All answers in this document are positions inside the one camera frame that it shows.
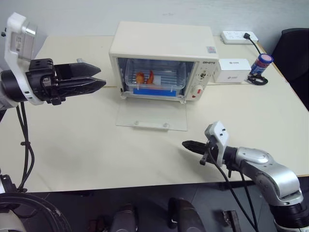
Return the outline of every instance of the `table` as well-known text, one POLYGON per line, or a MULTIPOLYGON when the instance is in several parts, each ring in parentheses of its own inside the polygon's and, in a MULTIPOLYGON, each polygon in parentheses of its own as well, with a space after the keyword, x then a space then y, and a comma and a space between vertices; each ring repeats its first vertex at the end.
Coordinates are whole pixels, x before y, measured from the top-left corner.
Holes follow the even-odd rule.
MULTIPOLYGON (((250 63, 256 59, 251 45, 215 40, 221 58, 247 58, 250 63)), ((186 105, 188 131, 138 130, 115 126, 122 100, 113 87, 108 60, 112 37, 71 37, 69 41, 49 37, 37 58, 51 57, 55 64, 83 58, 101 67, 103 73, 97 77, 109 84, 94 94, 69 97, 59 106, 26 103, 36 157, 25 185, 29 191, 223 181, 215 166, 199 165, 201 156, 182 147, 186 140, 205 142, 205 128, 217 120, 226 126, 230 146, 266 150, 297 175, 309 174, 309 114, 273 65, 265 71, 269 83, 262 87, 210 83, 199 101, 186 105), (51 46, 53 40, 63 46, 51 46)), ((16 112, 10 109, 0 123, 1 170, 16 184, 24 162, 22 140, 16 112)), ((240 180, 239 174, 232 174, 231 180, 240 180)))

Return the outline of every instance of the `orange object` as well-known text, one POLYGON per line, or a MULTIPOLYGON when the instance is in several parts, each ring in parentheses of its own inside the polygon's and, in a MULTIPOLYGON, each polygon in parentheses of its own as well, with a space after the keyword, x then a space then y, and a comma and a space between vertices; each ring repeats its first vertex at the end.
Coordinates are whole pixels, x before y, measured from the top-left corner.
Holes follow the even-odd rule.
POLYGON ((145 82, 144 74, 142 72, 138 72, 136 74, 136 83, 144 84, 144 82, 145 82))
POLYGON ((154 73, 150 70, 150 75, 148 80, 146 81, 146 84, 152 84, 154 82, 154 73))

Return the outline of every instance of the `blue can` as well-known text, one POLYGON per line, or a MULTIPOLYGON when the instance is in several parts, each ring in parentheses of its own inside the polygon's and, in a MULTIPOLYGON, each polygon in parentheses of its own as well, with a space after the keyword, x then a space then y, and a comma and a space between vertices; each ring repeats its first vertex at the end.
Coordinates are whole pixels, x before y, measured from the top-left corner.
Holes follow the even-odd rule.
POLYGON ((251 66, 251 75, 262 74, 264 70, 274 61, 271 55, 262 53, 251 66))

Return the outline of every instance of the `electrical outlet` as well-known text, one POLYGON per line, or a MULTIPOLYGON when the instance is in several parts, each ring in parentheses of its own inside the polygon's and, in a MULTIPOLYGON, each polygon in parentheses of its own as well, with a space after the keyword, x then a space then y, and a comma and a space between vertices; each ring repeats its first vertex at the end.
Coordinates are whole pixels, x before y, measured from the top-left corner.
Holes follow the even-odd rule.
POLYGON ((258 38, 252 31, 224 30, 221 33, 221 38, 225 44, 252 44, 250 40, 243 37, 245 33, 248 33, 252 41, 257 43, 258 38))

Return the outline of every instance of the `black chair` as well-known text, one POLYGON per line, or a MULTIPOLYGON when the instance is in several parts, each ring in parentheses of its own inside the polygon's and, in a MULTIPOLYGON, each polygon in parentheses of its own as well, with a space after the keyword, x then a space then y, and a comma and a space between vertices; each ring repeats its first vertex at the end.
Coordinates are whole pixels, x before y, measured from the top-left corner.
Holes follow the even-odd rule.
POLYGON ((309 110, 309 29, 283 30, 272 56, 276 66, 309 110))

